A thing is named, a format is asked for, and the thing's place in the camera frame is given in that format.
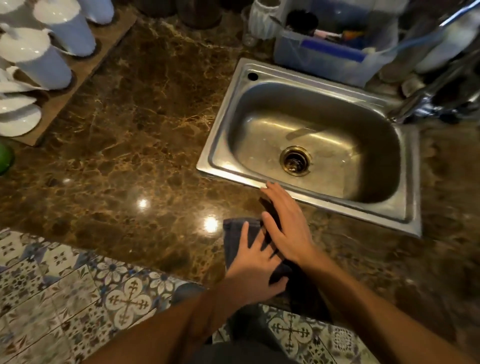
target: cross pattern tile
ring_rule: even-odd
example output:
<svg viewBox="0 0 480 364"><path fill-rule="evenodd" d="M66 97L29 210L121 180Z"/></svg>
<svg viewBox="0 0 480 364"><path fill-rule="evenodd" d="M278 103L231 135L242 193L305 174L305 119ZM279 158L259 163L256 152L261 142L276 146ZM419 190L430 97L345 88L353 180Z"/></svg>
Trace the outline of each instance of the cross pattern tile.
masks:
<svg viewBox="0 0 480 364"><path fill-rule="evenodd" d="M92 252L0 230L0 364L78 364L119 330L170 307L186 281ZM378 364L353 332L262 305L301 364ZM229 341L226 325L213 343Z"/></svg>

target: countertop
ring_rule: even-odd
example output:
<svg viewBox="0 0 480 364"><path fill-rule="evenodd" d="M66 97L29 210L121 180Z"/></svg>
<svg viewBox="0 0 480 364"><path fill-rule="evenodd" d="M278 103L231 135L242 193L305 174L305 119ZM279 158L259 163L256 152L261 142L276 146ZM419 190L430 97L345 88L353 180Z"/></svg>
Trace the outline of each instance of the countertop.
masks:
<svg viewBox="0 0 480 364"><path fill-rule="evenodd" d="M0 177L0 227L206 285L225 272L222 220L259 217L257 190L195 164L240 57L241 19L190 31L142 16ZM412 317L480 359L480 132L421 126L423 239L302 206L314 241Z"/></svg>

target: drain strainer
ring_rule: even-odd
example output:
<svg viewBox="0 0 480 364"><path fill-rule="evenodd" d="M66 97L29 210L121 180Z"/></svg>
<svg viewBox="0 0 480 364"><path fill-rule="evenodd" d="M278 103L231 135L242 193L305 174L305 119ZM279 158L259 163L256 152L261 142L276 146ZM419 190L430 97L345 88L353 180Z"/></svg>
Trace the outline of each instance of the drain strainer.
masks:
<svg viewBox="0 0 480 364"><path fill-rule="evenodd" d="M280 154L280 165L288 174L295 177L310 173L308 167L312 157L301 146L289 146Z"/></svg>

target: wooden tray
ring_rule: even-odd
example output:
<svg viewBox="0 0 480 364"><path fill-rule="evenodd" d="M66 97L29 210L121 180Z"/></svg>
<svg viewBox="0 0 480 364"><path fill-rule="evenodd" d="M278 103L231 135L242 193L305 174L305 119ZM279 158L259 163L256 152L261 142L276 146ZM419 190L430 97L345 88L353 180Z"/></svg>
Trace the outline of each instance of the wooden tray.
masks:
<svg viewBox="0 0 480 364"><path fill-rule="evenodd" d="M86 58L65 56L67 64L74 73L72 85L60 91L40 91L42 98L42 120L27 134L12 138L29 146L36 146L42 140L47 128L58 113L68 104L78 88L97 70L109 52L120 42L127 31L135 24L137 16L129 7L117 8L113 22L108 25L92 25L92 33L97 41L97 49Z"/></svg>

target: sink basin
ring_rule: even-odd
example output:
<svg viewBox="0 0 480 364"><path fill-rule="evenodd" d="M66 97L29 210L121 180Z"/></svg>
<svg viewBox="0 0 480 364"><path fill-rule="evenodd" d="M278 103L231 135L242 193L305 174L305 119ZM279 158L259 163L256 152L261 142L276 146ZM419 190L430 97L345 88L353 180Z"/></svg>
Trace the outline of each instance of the sink basin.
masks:
<svg viewBox="0 0 480 364"><path fill-rule="evenodd" d="M197 169L421 236L419 136L389 97L242 59Z"/></svg>

